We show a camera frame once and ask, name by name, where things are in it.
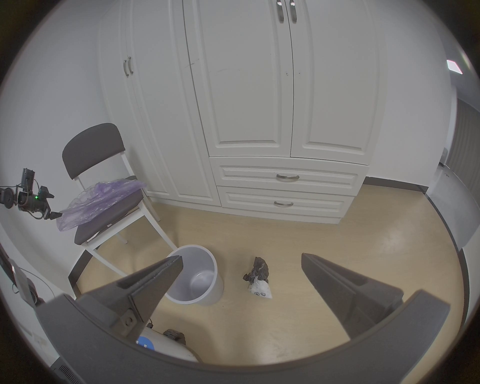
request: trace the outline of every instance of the crumpled bag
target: crumpled bag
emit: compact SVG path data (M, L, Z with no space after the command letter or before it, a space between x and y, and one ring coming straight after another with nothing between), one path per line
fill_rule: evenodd
M147 185L139 180L118 179L99 182L88 187L61 211L57 218L57 228L66 231L81 224L88 223L112 205L123 200Z
M268 265L261 257L255 257L253 269L245 274L243 280L250 282L248 291L256 296L272 298L272 292L268 285Z

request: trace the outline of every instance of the blue sticker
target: blue sticker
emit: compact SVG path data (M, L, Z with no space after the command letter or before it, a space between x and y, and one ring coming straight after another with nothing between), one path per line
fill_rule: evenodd
M141 347L151 349L152 351L155 350L155 347L153 346L153 343L144 336L140 336L138 338L137 344Z

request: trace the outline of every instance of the metal handle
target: metal handle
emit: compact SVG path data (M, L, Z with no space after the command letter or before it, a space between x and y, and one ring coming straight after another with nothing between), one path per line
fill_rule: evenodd
M126 64L127 64L127 61L126 61L126 60L124 60L124 61L123 61L123 71L125 72L125 76L127 76L127 77L128 77L128 73L127 73L127 67L125 66Z
M295 0L290 0L290 13L292 14L292 23L296 23L297 10L295 9Z
M278 20L283 23L283 7L282 0L276 0L276 12L278 13Z
M133 71L132 71L132 65L130 64L130 61L132 60L132 57L129 56L128 57L128 70L130 71L130 74L133 74Z
M297 176L283 176L283 175L278 175L277 174L277 178L281 179L281 180L298 180L300 178L299 175Z
M282 203L279 203L278 201L274 201L273 204L278 205L279 207L291 207L293 205L293 203L282 204Z

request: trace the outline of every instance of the chair seat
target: chair seat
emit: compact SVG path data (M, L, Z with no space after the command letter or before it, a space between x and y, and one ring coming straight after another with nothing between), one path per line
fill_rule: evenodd
M116 223L122 219L130 210L134 209L139 202L142 201L143 197L142 190L139 189L118 203L112 205L92 221L79 225L77 227L77 232L75 233L75 244L82 245L97 232L105 230L110 224Z

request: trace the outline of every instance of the ceiling light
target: ceiling light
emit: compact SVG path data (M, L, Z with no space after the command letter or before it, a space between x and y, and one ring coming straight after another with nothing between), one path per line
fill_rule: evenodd
M447 66L448 66L448 69L451 70L452 72L457 72L461 75L463 74L462 70L460 69L460 67L456 62L452 60L447 60Z

